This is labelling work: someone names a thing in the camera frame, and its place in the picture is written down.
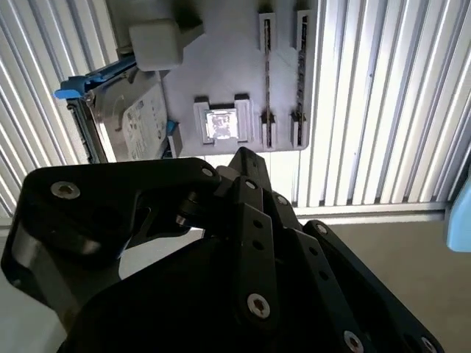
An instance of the light blue object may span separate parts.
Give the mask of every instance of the light blue object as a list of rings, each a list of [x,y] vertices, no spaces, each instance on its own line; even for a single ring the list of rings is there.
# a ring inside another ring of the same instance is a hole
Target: light blue object
[[[468,176],[448,221],[447,245],[454,252],[471,252],[471,178]]]
[[[134,56],[125,57],[85,76],[69,77],[60,83],[60,89],[54,92],[54,97],[57,99],[82,98],[89,90],[93,90],[96,86],[112,79],[133,65],[135,65]]]

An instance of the hard drive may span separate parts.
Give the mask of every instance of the hard drive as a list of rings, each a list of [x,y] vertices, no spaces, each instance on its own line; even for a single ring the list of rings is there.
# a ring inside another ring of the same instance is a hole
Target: hard drive
[[[168,141],[160,74],[140,71],[135,65],[95,81],[90,79],[94,74],[86,76],[85,89],[82,82],[76,87],[77,78],[69,78],[55,93],[67,98],[89,162],[161,158]]]

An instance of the white vertical slat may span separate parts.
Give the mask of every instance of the white vertical slat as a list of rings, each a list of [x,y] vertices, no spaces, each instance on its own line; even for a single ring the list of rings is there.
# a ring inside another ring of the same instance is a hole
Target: white vertical slat
[[[67,1],[45,0],[41,4],[31,1],[30,4],[59,80],[91,71],[82,48],[75,45],[80,38],[77,28],[71,26],[74,19]]]
[[[270,158],[269,175],[272,189],[290,202],[293,202],[299,158],[298,151],[272,152]]]
[[[364,138],[361,144],[360,162],[358,164],[355,190],[353,192],[353,204],[372,203],[370,200],[364,200],[366,179],[368,177],[370,166],[372,167],[372,169],[380,169],[380,166],[371,164],[371,156],[373,143],[375,142],[376,129],[378,125],[378,116],[380,115],[381,103],[383,101],[384,87],[386,85],[386,80],[389,74],[389,61],[391,59],[391,53],[394,48],[394,38],[396,34],[397,23],[400,20],[401,9],[401,1],[390,1],[386,9],[386,18],[384,20],[383,25],[383,34],[381,37],[378,60],[376,62],[372,91],[369,98],[369,107],[366,116]]]
[[[448,201],[448,195],[456,180],[456,176],[460,175],[460,165],[467,162],[466,150],[471,142],[471,97],[468,98],[467,108],[463,112],[461,120],[463,120],[462,128],[455,132],[454,141],[448,151],[447,162],[440,174],[438,187],[433,192],[438,202]]]
[[[359,154],[361,129],[364,123],[366,104],[372,75],[369,74],[369,62],[372,55],[375,27],[379,17],[379,0],[366,0],[359,37],[356,65],[352,76],[353,87],[345,129],[345,142],[341,155],[341,170],[337,190],[336,204],[347,204],[348,193],[352,183],[353,169]]]
[[[344,40],[341,48],[341,63],[339,84],[336,94],[335,118],[333,120],[332,142],[328,163],[327,187],[325,191],[325,206],[336,203],[336,191],[339,178],[339,161],[344,143],[345,121],[347,119],[352,87],[353,58],[357,43],[358,21],[361,1],[347,2],[347,16],[344,29]]]
[[[450,66],[445,71],[447,75],[446,80],[433,114],[434,118],[412,184],[411,193],[408,197],[409,202],[417,202],[418,200],[427,202],[431,200],[431,194],[439,173],[436,177],[432,177],[428,171],[433,171],[433,168],[443,163],[446,154],[444,149],[448,147],[451,134],[453,134],[458,118],[464,109],[464,103],[469,94],[471,84],[468,78],[470,73],[467,72],[470,69],[471,59],[471,31],[469,28],[471,28],[471,7],[467,9],[466,18],[464,19]]]
[[[471,44],[467,53],[467,60],[464,67],[461,70],[463,75],[456,87],[456,92],[454,94],[453,100],[448,108],[447,115],[445,116],[445,121],[440,129],[440,137],[438,142],[435,145],[435,152],[431,163],[428,167],[427,176],[425,178],[422,191],[419,196],[420,202],[429,202],[433,195],[433,190],[436,186],[436,182],[439,178],[439,171],[445,161],[447,151],[450,148],[451,140],[453,139],[453,133],[456,130],[456,127],[459,123],[461,114],[463,113],[464,106],[471,92]],[[416,197],[416,192],[418,188],[412,186],[411,195]]]
[[[32,124],[38,131],[39,138],[49,144],[51,151],[54,151],[49,155],[50,163],[78,163],[79,158],[51,95],[54,86],[59,85],[59,79],[46,44],[42,40],[40,27],[35,20],[32,8],[27,1],[9,0],[0,3],[0,11],[14,40],[14,45],[10,43],[10,46],[16,46],[24,53],[22,60],[18,60],[19,54],[16,55],[16,60],[28,86],[28,98],[32,100],[25,101],[25,108],[30,116],[35,116]]]
[[[8,169],[9,166],[3,159],[0,159],[0,204],[11,215],[20,195],[20,185],[15,182]]]
[[[420,29],[419,45],[417,53],[415,54],[411,75],[408,79],[406,98],[404,100],[397,132],[394,138],[394,147],[392,149],[386,180],[384,182],[383,192],[380,198],[380,203],[382,204],[388,204],[389,202],[400,203],[403,201],[404,194],[401,195],[396,193],[393,197],[393,188],[398,177],[397,171],[403,156],[404,144],[411,125],[411,118],[417,102],[417,94],[419,93],[420,85],[422,83],[422,76],[428,60],[431,58],[431,44],[432,40],[435,38],[437,20],[442,14],[442,8],[440,6],[441,3],[442,0],[431,0],[428,3],[425,21],[423,27]]]
[[[27,173],[85,163],[60,80],[117,60],[105,0],[0,1],[0,217]]]
[[[460,179],[460,176],[463,175],[463,174],[468,174],[468,159],[471,155],[471,142],[466,150],[466,152],[464,153],[464,158],[461,159],[461,163],[459,165],[459,169],[458,169],[458,173],[455,175],[455,178],[453,180],[453,184],[451,185],[451,188],[450,188],[450,191],[447,195],[447,201],[452,201],[453,200],[453,196],[455,196],[459,190],[458,190],[458,181]]]
[[[313,158],[316,171],[311,174],[311,187],[309,192],[309,205],[318,206],[325,189],[325,176],[327,173],[327,160],[329,157],[330,137],[337,87],[337,72],[341,43],[338,43],[339,34],[343,30],[338,25],[339,1],[327,1],[324,16],[322,36],[322,59],[319,79],[319,104],[316,107],[316,121],[314,122]]]
[[[85,50],[91,67],[101,68],[116,61],[116,42],[105,0],[76,0],[71,11],[82,41],[86,40]]]
[[[442,17],[435,34],[430,52],[430,61],[425,67],[422,87],[416,97],[417,103],[411,118],[408,138],[403,147],[403,156],[397,172],[397,180],[392,194],[392,202],[401,202],[406,193],[409,176],[411,175],[414,158],[417,155],[420,138],[426,128],[428,112],[433,100],[433,92],[439,81],[443,62],[447,55],[447,46],[451,41],[453,28],[460,10],[459,1],[449,0],[443,7]]]
[[[385,161],[394,117],[400,105],[400,89],[403,80],[408,75],[407,59],[411,50],[414,36],[414,27],[418,20],[420,2],[408,0],[404,4],[397,40],[394,47],[392,63],[389,70],[389,79],[386,84],[386,93],[380,113],[379,126],[371,160],[371,168],[366,182],[364,203],[373,204],[376,199],[380,174]]]

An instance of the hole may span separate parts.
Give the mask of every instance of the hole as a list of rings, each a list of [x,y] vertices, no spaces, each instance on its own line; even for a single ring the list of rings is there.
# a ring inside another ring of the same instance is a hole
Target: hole
[[[324,281],[329,279],[329,276],[324,271],[319,271],[319,275]]]
[[[123,223],[121,214],[108,206],[96,208],[91,218],[96,225],[110,230],[118,229]]]
[[[67,195],[70,195],[74,191],[72,190],[72,188],[70,186],[62,185],[62,186],[59,187],[59,192],[60,193],[66,193]]]
[[[263,244],[262,244],[260,241],[258,241],[258,240],[254,240],[254,241],[252,242],[252,245],[253,245],[253,247],[256,248],[257,250],[260,250],[260,251],[261,251],[261,250],[264,249]]]
[[[409,346],[410,349],[414,353],[420,353],[422,351],[422,348],[420,348],[420,345],[414,340],[414,338],[411,335],[404,335],[404,338],[406,340],[407,345]]]

